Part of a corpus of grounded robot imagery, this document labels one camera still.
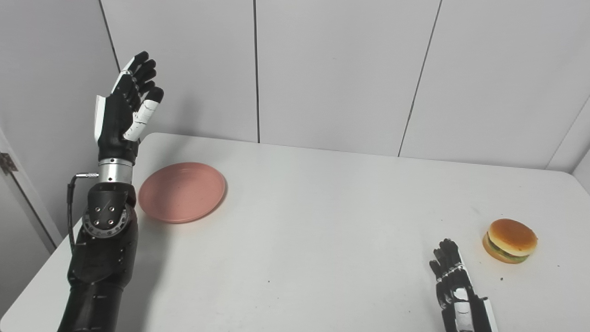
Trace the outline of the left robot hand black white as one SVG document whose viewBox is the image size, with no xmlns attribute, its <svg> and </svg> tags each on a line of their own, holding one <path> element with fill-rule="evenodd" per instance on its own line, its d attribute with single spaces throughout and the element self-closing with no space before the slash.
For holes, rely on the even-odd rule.
<svg viewBox="0 0 590 332">
<path fill-rule="evenodd" d="M 141 51 L 120 70 L 110 94 L 97 96 L 94 139 L 98 160 L 135 164 L 141 134 L 164 98 L 164 90 L 153 81 L 156 74 L 156 61 Z"/>
</svg>

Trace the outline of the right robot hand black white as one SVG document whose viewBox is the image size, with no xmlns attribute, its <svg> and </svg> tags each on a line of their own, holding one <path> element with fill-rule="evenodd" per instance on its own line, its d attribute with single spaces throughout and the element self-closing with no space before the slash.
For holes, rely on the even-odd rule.
<svg viewBox="0 0 590 332">
<path fill-rule="evenodd" d="M 475 292 L 459 247 L 444 239 L 433 250 L 429 262 L 436 278 L 436 296 L 447 332 L 497 332 L 495 315 L 488 297 Z"/>
</svg>

